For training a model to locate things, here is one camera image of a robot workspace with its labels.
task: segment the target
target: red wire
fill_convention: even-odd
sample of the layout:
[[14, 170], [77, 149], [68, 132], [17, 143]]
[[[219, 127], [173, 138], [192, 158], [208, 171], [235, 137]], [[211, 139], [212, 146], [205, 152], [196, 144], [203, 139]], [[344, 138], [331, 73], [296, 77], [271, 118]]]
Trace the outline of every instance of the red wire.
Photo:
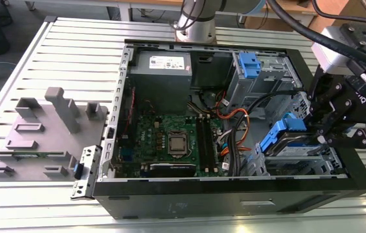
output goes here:
[[133, 105], [135, 105], [135, 88], [132, 88], [132, 103], [131, 103], [131, 110], [129, 110], [129, 115], [128, 115], [128, 119], [127, 119], [127, 126], [125, 126], [125, 130], [123, 132], [123, 136], [127, 133], [128, 130], [128, 126], [129, 126], [129, 121], [131, 121], [131, 117], [132, 117], [132, 113], [133, 113]]

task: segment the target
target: green circuit board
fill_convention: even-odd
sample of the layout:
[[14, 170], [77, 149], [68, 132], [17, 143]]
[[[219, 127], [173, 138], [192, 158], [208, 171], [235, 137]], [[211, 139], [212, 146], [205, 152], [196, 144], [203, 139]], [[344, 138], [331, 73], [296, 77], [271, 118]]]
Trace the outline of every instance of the green circuit board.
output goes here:
[[[221, 129], [219, 119], [209, 119], [211, 134], [216, 138]], [[217, 159], [215, 145], [215, 169], [200, 168], [200, 153], [197, 148], [196, 117], [193, 116], [140, 116], [137, 119], [135, 146], [121, 147], [121, 174], [127, 178], [140, 178], [141, 166], [152, 163], [193, 164], [196, 165], [196, 177], [224, 176], [221, 164]], [[171, 137], [175, 135], [184, 137], [187, 153], [184, 155], [169, 154]]]

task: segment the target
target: floor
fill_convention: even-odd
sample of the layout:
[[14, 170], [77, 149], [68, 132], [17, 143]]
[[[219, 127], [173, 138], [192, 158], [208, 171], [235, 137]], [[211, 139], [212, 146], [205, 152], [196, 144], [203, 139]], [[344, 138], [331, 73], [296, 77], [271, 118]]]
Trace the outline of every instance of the floor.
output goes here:
[[[2, 27], [2, 31], [10, 43], [10, 50], [6, 54], [0, 56], [0, 62], [18, 62], [45, 16], [108, 19], [107, 8], [100, 6], [53, 3], [36, 3], [34, 6], [36, 10], [30, 12], [22, 1], [10, 0], [8, 10], [13, 18], [13, 23], [9, 26]], [[133, 21], [168, 23], [169, 21], [177, 20], [177, 18], [179, 12], [175, 11], [164, 12], [155, 10], [147, 12], [147, 17], [141, 17], [141, 13], [136, 9], [133, 10]], [[237, 27], [235, 16], [216, 15], [215, 23], [219, 27]], [[0, 90], [13, 68], [13, 65], [0, 64]]]

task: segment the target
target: blue plastic latch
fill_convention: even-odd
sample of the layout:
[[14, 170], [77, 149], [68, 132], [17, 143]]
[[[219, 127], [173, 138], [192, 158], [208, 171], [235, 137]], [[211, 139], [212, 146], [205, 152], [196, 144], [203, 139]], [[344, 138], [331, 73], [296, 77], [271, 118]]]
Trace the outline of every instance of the blue plastic latch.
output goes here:
[[260, 61], [254, 53], [239, 53], [240, 65], [244, 70], [244, 77], [247, 79], [255, 79], [260, 74]]
[[275, 123], [271, 131], [262, 140], [260, 148], [263, 152], [278, 142], [278, 135], [283, 131], [306, 131], [303, 120], [298, 119], [292, 113], [284, 114], [282, 120]]

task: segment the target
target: power supply label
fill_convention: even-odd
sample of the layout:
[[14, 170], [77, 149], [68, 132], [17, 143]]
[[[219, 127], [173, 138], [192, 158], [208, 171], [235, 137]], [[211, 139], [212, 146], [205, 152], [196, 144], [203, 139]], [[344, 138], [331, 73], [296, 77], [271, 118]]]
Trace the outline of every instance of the power supply label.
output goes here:
[[152, 56], [149, 58], [149, 69], [185, 69], [184, 57]]

